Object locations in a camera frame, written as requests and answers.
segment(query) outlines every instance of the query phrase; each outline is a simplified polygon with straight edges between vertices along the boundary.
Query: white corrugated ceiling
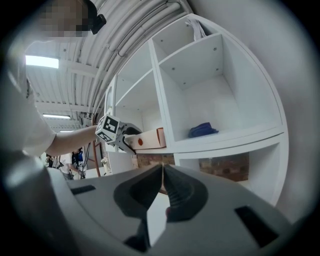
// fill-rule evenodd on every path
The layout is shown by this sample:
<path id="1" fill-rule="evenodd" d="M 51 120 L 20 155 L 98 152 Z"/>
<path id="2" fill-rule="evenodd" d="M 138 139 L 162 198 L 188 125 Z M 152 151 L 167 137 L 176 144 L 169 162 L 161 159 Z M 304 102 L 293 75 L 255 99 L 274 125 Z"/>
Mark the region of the white corrugated ceiling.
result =
<path id="1" fill-rule="evenodd" d="M 97 7 L 98 13 L 103 14 L 107 21 L 98 34 L 89 33 L 85 38 L 77 38 L 69 42 L 35 42 L 26 52 L 26 55 L 59 59 L 59 69 L 27 67 L 27 77 L 34 90 L 39 112 L 71 116 L 71 120 L 47 119 L 48 124 L 56 132 L 81 128 L 83 113 L 90 113 L 95 102 L 100 102 L 103 97 L 103 94 L 99 94 L 98 91 L 105 92 L 106 88 L 101 88 L 101 84 L 106 73 L 112 72 L 110 74 L 112 78 L 129 57 L 154 33 L 168 22 L 191 11 L 185 0 L 170 1 L 170 3 L 165 0 L 92 0 L 92 2 Z M 178 2 L 181 8 L 165 16 L 147 30 L 123 57 L 117 56 L 139 27 L 167 8 L 171 2 Z M 112 52 L 108 61 L 104 62 L 106 65 L 101 67 L 103 72 L 98 77 L 98 69 L 107 51 L 110 51 L 109 46 L 114 43 L 114 38 L 120 39 L 118 47 Z M 93 86 L 95 79 L 98 81 L 97 86 Z"/>

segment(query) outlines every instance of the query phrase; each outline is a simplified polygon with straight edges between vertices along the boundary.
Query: black slot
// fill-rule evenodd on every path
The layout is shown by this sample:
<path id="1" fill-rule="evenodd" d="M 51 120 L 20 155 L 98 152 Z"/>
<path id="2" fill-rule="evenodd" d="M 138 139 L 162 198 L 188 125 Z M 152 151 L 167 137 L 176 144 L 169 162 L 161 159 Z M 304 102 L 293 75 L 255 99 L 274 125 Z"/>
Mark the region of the black slot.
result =
<path id="1" fill-rule="evenodd" d="M 278 237 L 250 207 L 243 206 L 235 209 L 235 212 L 261 248 Z"/>
<path id="2" fill-rule="evenodd" d="M 76 187 L 76 188 L 71 188 L 71 192 L 74 195 L 82 194 L 85 192 L 89 192 L 92 190 L 95 190 L 96 188 L 92 185 L 87 185 L 87 186 L 81 186 L 81 187 Z"/>

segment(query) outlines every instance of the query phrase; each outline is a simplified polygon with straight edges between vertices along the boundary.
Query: white cube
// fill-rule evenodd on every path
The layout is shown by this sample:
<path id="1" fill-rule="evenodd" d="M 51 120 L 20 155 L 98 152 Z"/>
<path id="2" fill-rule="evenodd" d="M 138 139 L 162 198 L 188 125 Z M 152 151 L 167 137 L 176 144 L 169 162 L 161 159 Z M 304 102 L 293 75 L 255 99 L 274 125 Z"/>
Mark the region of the white cube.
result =
<path id="1" fill-rule="evenodd" d="M 100 120 L 95 130 L 95 134 L 110 144 L 116 141 L 117 131 L 119 128 L 120 119 L 105 114 Z"/>

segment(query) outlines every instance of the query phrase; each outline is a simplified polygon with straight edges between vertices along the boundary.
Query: folded blue fabric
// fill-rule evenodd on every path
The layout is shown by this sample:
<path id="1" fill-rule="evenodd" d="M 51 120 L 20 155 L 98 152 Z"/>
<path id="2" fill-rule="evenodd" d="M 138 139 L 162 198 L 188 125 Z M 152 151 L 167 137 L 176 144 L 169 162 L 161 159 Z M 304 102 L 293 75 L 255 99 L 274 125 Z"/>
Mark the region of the folded blue fabric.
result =
<path id="1" fill-rule="evenodd" d="M 211 127 L 211 124 L 209 122 L 202 123 L 198 125 L 197 127 L 193 127 L 190 129 L 188 137 L 189 138 L 195 138 L 200 136 L 205 136 L 209 134 L 217 134 L 219 131 L 216 129 L 213 129 Z"/>

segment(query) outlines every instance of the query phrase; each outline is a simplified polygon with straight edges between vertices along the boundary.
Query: white t-shirt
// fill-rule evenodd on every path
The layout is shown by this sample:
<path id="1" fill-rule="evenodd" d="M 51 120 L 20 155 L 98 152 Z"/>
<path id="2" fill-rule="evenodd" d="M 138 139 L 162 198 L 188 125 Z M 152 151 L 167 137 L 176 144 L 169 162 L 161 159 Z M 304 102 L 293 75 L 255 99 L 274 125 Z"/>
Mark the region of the white t-shirt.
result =
<path id="1" fill-rule="evenodd" d="M 25 50 L 22 41 L 19 39 L 15 40 L 15 43 L 10 47 L 6 72 L 8 84 L 15 88 L 13 93 L 18 92 L 22 96 L 21 99 L 26 100 L 23 103 L 24 107 L 12 109 L 12 111 L 13 113 L 19 111 L 20 113 L 16 113 L 17 116 L 28 117 L 28 122 L 21 121 L 24 133 L 20 132 L 13 143 L 17 145 L 17 149 L 22 146 L 29 155 L 39 157 L 52 144 L 56 133 L 35 107 L 32 84 L 27 82 Z"/>
<path id="2" fill-rule="evenodd" d="M 62 167 L 60 167 L 61 172 L 68 174 L 69 173 L 69 167 L 67 164 L 72 165 L 72 154 L 63 154 L 60 156 L 60 163 L 63 164 Z"/>

